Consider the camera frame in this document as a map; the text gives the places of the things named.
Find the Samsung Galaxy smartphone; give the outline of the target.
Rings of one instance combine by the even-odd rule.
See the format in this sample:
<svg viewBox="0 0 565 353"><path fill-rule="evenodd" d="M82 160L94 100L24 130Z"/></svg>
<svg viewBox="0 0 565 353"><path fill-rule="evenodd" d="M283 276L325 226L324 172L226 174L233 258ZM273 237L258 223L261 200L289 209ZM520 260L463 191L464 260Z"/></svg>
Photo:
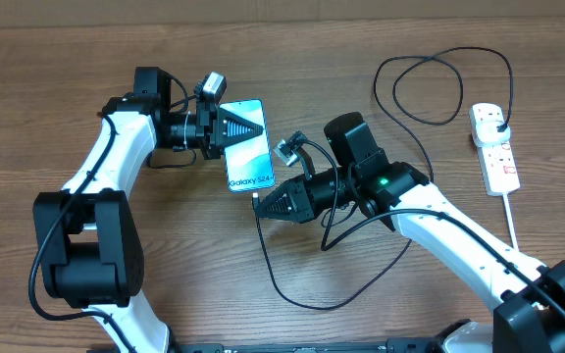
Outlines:
<svg viewBox="0 0 565 353"><path fill-rule="evenodd" d="M264 128L258 137L224 147L229 190L244 192L272 187L276 178L262 101L228 102L221 104L220 108L228 109Z"/></svg>

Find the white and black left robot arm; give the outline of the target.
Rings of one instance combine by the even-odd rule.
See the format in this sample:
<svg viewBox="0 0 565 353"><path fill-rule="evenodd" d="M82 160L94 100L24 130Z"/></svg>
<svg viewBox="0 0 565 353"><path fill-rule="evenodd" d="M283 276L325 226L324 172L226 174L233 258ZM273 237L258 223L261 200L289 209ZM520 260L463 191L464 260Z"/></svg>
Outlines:
<svg viewBox="0 0 565 353"><path fill-rule="evenodd" d="M175 102L177 81L158 67L136 68L133 90L100 111L100 133L76 175L33 203L30 306L52 322L94 318L117 352L180 349L142 291L144 254L128 198L143 164L156 149L199 149L219 159L266 133L264 124L222 104L224 76L209 73Z"/></svg>

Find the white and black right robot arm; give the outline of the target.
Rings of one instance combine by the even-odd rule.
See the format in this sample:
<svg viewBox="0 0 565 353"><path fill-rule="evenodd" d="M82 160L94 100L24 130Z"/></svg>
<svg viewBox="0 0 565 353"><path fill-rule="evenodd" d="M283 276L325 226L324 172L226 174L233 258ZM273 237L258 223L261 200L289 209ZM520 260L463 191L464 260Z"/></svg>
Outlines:
<svg viewBox="0 0 565 353"><path fill-rule="evenodd" d="M512 248L454 207L430 179L390 161L358 112L330 121L324 133L332 168L315 173L296 132L276 147L303 172L265 198L253 199L258 220L299 224L354 203L365 220L381 222L426 248L483 301L489 325L456 322L434 337L392 338L389 352L565 352L565 261L553 267Z"/></svg>

